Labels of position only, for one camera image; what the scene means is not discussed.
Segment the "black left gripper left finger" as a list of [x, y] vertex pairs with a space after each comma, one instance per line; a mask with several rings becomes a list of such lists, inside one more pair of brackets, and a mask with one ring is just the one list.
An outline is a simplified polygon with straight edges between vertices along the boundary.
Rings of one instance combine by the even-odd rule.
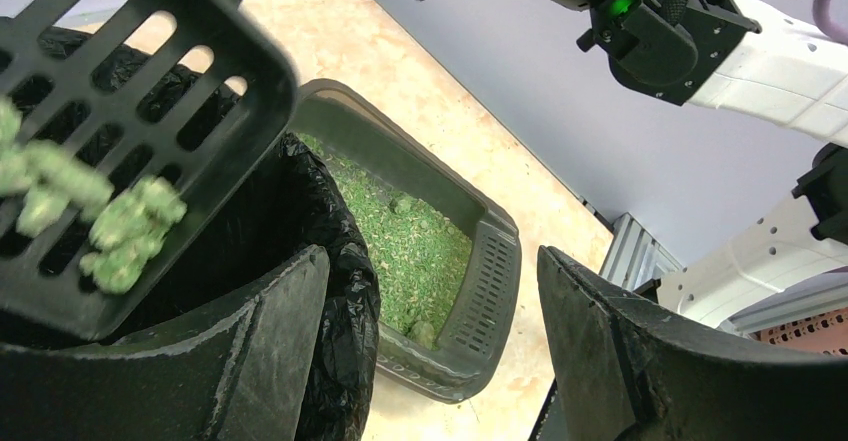
[[1, 348], [5, 440], [290, 440], [329, 259], [260, 279], [111, 346]]

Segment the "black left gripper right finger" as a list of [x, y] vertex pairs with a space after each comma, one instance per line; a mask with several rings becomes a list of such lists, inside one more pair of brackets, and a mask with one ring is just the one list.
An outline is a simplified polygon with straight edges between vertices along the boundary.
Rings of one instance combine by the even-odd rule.
[[843, 440], [845, 358], [675, 314], [557, 248], [537, 281], [568, 440]]

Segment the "black bag lined bin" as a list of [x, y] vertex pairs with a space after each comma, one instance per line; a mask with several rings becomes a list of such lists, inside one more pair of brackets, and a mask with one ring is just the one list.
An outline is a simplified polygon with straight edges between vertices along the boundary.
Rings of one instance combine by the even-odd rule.
[[368, 411], [379, 301], [328, 171], [285, 133], [297, 82], [243, 18], [93, 34], [1, 22], [21, 142], [51, 139], [117, 191], [159, 175], [188, 211], [126, 294], [79, 268], [89, 223], [36, 238], [1, 203], [5, 440], [344, 440]]

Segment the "green litter clumps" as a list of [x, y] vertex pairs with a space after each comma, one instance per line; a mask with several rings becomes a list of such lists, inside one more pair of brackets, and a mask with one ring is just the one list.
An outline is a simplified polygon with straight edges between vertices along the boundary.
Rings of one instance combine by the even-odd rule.
[[1, 99], [1, 195], [21, 196], [15, 231], [30, 238], [56, 224], [69, 208], [89, 223], [79, 270], [109, 295], [127, 293], [156, 257], [188, 206], [163, 177], [144, 176], [120, 193], [108, 178], [49, 140], [17, 141], [22, 113]]

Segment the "black litter scoop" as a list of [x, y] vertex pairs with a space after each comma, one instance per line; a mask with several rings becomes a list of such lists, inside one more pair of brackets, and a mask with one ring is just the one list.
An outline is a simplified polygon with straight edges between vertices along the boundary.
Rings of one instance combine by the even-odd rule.
[[[1, 26], [1, 50], [9, 59], [1, 73], [2, 92], [32, 77], [52, 85], [26, 119], [21, 137], [29, 138], [62, 109], [81, 103], [88, 115], [66, 139], [67, 148], [77, 150], [100, 128], [117, 126], [121, 138], [99, 169], [111, 174], [132, 154], [146, 152], [144, 173], [179, 169], [175, 185], [189, 209], [122, 296], [85, 292], [71, 266], [55, 275], [41, 271], [41, 262], [76, 223], [71, 212], [20, 253], [2, 258], [4, 312], [94, 341], [125, 320], [274, 146], [292, 113], [297, 80], [287, 57], [240, 12], [241, 0], [127, 0], [71, 56], [54, 59], [39, 47], [39, 37], [78, 1], [33, 0]], [[92, 81], [96, 68], [158, 11], [174, 17], [174, 34], [122, 87], [99, 90]], [[145, 122], [139, 111], [144, 97], [198, 46], [212, 52], [209, 68], [159, 122]]]

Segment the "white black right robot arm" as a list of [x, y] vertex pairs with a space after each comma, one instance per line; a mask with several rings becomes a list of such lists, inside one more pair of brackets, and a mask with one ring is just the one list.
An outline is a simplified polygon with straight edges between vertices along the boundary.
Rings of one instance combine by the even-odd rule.
[[663, 276], [658, 303], [715, 328], [847, 264], [847, 36], [814, 0], [814, 20], [760, 0], [550, 0], [590, 15], [578, 38], [602, 49], [622, 86], [681, 106], [744, 113], [824, 143], [767, 215]]

